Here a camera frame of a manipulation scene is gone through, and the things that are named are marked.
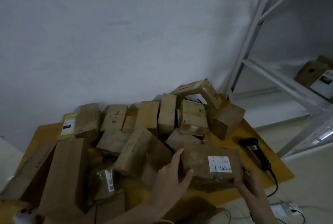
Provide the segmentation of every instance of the hand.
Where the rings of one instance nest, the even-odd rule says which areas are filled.
[[[178,166],[184,149],[178,150],[171,163],[160,169],[149,202],[160,209],[161,218],[183,197],[193,177],[190,169],[184,180],[179,182]]]
[[[243,196],[254,222],[256,224],[277,223],[258,173],[245,165],[243,169],[249,173],[244,172],[246,186],[241,178],[235,178],[233,183]]]

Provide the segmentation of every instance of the wooden table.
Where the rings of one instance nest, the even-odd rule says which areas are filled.
[[[227,104],[227,100],[223,98],[223,103],[221,106]],[[136,115],[138,110],[130,110],[129,115]],[[214,114],[214,111],[207,112],[208,117]],[[39,126],[25,151],[18,168],[20,168],[24,162],[30,157],[37,147],[42,143],[54,142],[60,133],[62,127],[62,122],[42,125]],[[262,178],[262,182],[265,188],[274,186],[272,178],[270,178],[266,173],[260,170],[260,163],[257,161],[255,156],[251,151],[240,147],[237,142],[240,139],[255,137],[259,140],[259,145],[263,150],[264,154],[269,159],[274,174],[279,183],[290,180],[294,177],[291,171],[286,167],[286,165],[280,160],[280,158],[275,154],[269,146],[260,138],[256,131],[243,119],[241,125],[235,132],[228,137],[226,140],[221,141],[215,135],[210,134],[210,141],[213,145],[223,147],[223,148],[237,148],[240,151],[241,159],[243,163],[254,167]],[[124,178],[121,181],[122,187],[125,189],[126,193],[126,208],[130,209],[144,199],[148,198],[149,191],[137,180],[132,178]],[[218,206],[224,204],[228,201],[239,198],[240,194],[236,189],[228,189],[224,191],[218,191],[213,193],[205,193],[196,190],[189,189],[185,196],[176,204],[176,206],[167,213],[165,219],[169,220],[179,220],[184,217],[190,216],[201,210],[210,209],[212,205]],[[4,202],[0,204],[0,223],[11,224],[13,214],[18,211],[21,207],[15,206],[12,202]]]

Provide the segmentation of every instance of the forearm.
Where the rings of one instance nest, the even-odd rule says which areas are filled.
[[[144,202],[105,224],[151,224],[163,218],[166,211]]]

